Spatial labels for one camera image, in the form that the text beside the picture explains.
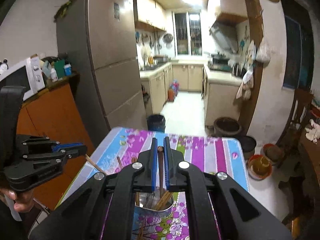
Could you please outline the person's left hand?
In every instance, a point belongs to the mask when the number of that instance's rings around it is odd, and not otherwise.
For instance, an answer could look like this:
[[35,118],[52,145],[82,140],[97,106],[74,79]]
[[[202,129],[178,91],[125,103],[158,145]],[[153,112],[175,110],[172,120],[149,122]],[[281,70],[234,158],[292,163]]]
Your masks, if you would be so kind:
[[15,202],[14,209],[17,212],[29,212],[34,206],[34,190],[16,193],[13,189],[1,186],[1,193]]

